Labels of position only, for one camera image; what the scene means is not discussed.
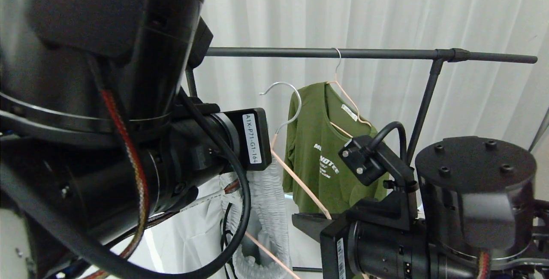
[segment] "metal hanger hook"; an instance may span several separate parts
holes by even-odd
[[[335,49],[336,51],[338,51],[338,54],[339,54],[339,63],[335,67],[335,80],[337,81],[337,79],[338,79],[338,68],[339,68],[339,65],[341,65],[341,52],[339,51],[338,48],[332,48],[332,49]]]
[[[266,94],[271,90],[271,88],[275,87],[275,86],[278,85],[278,84],[284,84],[284,85],[286,85],[286,86],[291,87],[291,88],[294,90],[294,92],[296,93],[296,96],[298,97],[298,109],[297,109],[296,114],[294,115],[294,117],[288,119],[288,121],[285,121],[284,123],[282,123],[282,125],[280,125],[280,126],[277,128],[276,132],[274,133],[275,135],[278,135],[278,131],[280,131],[280,129],[282,129],[284,126],[288,125],[288,124],[291,123],[292,121],[295,121],[295,120],[298,118],[300,111],[302,111],[302,96],[299,95],[299,91],[297,90],[297,88],[295,88],[295,87],[294,87],[292,84],[290,84],[290,83],[286,83],[286,82],[275,82],[275,83],[271,84],[271,86],[269,86],[269,88],[267,88],[266,91],[260,92],[259,95],[260,95],[260,96],[266,95]]]

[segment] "curtain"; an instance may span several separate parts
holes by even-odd
[[[478,135],[528,148],[549,108],[549,0],[206,0],[212,46],[307,48],[464,48],[531,54],[537,64],[446,63],[417,151],[451,136]],[[271,134],[287,119],[290,88],[333,80],[338,60],[206,57],[194,70],[204,102],[222,111],[263,107]],[[398,120],[408,140],[429,60],[343,60],[339,81],[377,129]],[[276,146],[284,153],[285,130]],[[388,145],[398,151],[395,134]],[[184,217],[176,219],[186,222]],[[163,229],[171,229],[169,224]],[[171,231],[155,233],[166,271]]]

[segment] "green t-shirt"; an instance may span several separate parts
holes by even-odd
[[[386,196],[383,180],[388,179],[388,174],[368,187],[360,183],[338,156],[349,137],[331,125],[330,121],[352,136],[375,136],[376,129],[355,121],[356,112],[349,109],[326,82],[301,88],[299,94],[302,98],[302,110],[296,121],[288,125],[284,160],[286,164],[330,213],[342,213],[364,197],[383,199]],[[295,115],[297,109],[298,99],[294,94],[290,101],[288,119]],[[294,202],[301,213],[320,212],[286,171],[283,188],[285,192],[293,193]]]

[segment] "clothes hanger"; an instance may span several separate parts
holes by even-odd
[[[339,63],[338,65],[335,67],[335,77],[334,77],[334,80],[333,81],[329,81],[329,82],[326,82],[326,84],[332,84],[332,83],[335,83],[337,86],[339,86],[339,89],[341,89],[341,92],[343,92],[343,95],[345,95],[345,97],[347,97],[347,99],[351,102],[351,104],[353,105],[353,107],[355,107],[355,111],[356,111],[356,116],[357,116],[357,120],[359,123],[365,123],[366,125],[372,127],[372,124],[369,122],[369,121],[365,121],[365,120],[362,120],[360,118],[360,111],[359,111],[359,107],[357,107],[356,103],[351,99],[351,97],[349,97],[349,95],[347,95],[347,92],[345,92],[345,90],[343,89],[343,86],[341,86],[341,84],[339,84],[339,81],[338,81],[338,68],[339,68],[339,65],[341,65],[341,52],[339,51],[338,48],[332,48],[332,49],[335,49],[336,51],[338,51],[338,54],[339,54]],[[336,127],[337,129],[341,130],[341,132],[345,133],[347,136],[351,136],[350,134],[348,134],[347,132],[345,132],[343,129],[341,129],[340,127],[338,127],[337,125],[335,125],[335,123],[332,123],[330,121],[330,123]]]
[[[271,153],[274,156],[274,158],[278,161],[278,163],[280,163],[280,165],[284,168],[284,170],[286,170],[286,172],[288,172],[288,174],[290,174],[290,176],[292,176],[292,178],[296,181],[296,183],[298,183],[298,185],[314,201],[314,203],[318,206],[318,208],[320,208],[320,210],[326,216],[326,218],[331,220],[332,216],[330,215],[330,212],[328,211],[328,209],[322,204],[322,202],[318,199],[318,197],[316,197],[316,195],[314,195],[314,193],[309,189],[309,187],[307,187],[307,185],[296,175],[296,173],[294,171],[292,171],[292,169],[286,164],[286,162],[284,162],[284,160],[282,160],[280,158],[280,156],[275,152],[274,148],[275,148],[276,139],[278,137],[278,131],[280,131],[280,129],[282,129],[284,126],[288,125],[292,121],[295,121],[298,118],[300,111],[302,110],[302,96],[299,95],[298,90],[290,83],[286,83],[286,82],[273,83],[273,84],[271,84],[271,86],[269,86],[269,88],[267,88],[266,91],[259,93],[259,95],[261,95],[261,96],[266,95],[271,90],[271,88],[273,88],[275,85],[278,85],[278,84],[287,85],[287,86],[291,87],[294,90],[294,92],[296,93],[296,96],[298,97],[298,109],[297,109],[296,114],[294,115],[294,117],[292,117],[288,121],[285,121],[284,123],[282,123],[282,125],[280,125],[277,128],[277,130],[274,132],[274,136],[273,136],[273,139],[271,141]]]

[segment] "label sticker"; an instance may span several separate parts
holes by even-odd
[[[341,105],[341,109],[347,112],[347,114],[349,114],[349,116],[351,116],[353,120],[357,121],[359,119],[359,117],[355,113],[353,113],[353,111],[351,111],[351,109],[349,109],[347,105]]]
[[[338,240],[338,271],[339,279],[346,279],[345,273],[345,252],[343,251],[343,238]]]
[[[257,138],[257,126],[255,125],[255,116],[253,114],[242,115],[244,122],[244,132],[246,133],[247,154],[250,157],[251,164],[262,162],[259,153],[259,139]]]

